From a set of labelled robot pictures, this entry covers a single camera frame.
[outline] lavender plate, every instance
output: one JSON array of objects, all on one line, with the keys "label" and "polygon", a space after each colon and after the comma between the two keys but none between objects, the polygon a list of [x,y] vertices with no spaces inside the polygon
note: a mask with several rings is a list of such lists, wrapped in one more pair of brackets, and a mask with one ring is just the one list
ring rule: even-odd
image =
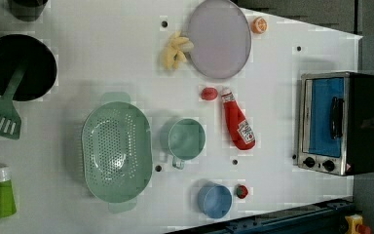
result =
[{"label": "lavender plate", "polygon": [[210,78],[230,78],[245,66],[251,35],[242,10],[229,0],[206,0],[190,18],[188,37],[196,68]]}]

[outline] white bottle cap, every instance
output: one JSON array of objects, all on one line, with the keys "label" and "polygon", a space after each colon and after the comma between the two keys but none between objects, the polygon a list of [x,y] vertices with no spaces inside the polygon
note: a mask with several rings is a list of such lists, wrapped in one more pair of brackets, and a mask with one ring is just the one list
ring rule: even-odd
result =
[{"label": "white bottle cap", "polygon": [[0,182],[5,182],[11,180],[11,170],[9,167],[1,166],[0,167]]},{"label": "white bottle cap", "polygon": [[221,96],[225,96],[232,93],[229,88],[223,88],[223,91],[221,91]]}]

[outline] black pan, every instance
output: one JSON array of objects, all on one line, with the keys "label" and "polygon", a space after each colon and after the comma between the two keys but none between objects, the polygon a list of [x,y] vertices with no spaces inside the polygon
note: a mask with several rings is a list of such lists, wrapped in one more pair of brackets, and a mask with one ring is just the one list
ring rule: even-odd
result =
[{"label": "black pan", "polygon": [[0,95],[25,54],[32,54],[28,70],[15,93],[14,100],[33,100],[47,93],[56,80],[56,59],[46,45],[26,35],[8,35],[0,38]]}]

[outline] green spatula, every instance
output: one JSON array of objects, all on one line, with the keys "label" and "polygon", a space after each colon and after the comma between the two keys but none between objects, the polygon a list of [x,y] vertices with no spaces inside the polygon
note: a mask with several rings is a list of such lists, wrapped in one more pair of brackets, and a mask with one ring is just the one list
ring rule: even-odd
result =
[{"label": "green spatula", "polygon": [[11,81],[3,96],[0,97],[0,136],[19,139],[21,120],[12,104],[14,94],[29,65],[29,59],[23,58],[12,75]]}]

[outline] small blue bowl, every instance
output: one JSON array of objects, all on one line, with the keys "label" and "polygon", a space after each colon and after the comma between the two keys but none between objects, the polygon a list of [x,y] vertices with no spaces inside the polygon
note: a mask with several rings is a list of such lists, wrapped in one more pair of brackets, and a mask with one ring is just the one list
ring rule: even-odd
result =
[{"label": "small blue bowl", "polygon": [[229,189],[217,183],[208,183],[199,192],[200,210],[211,218],[221,218],[232,207]]}]

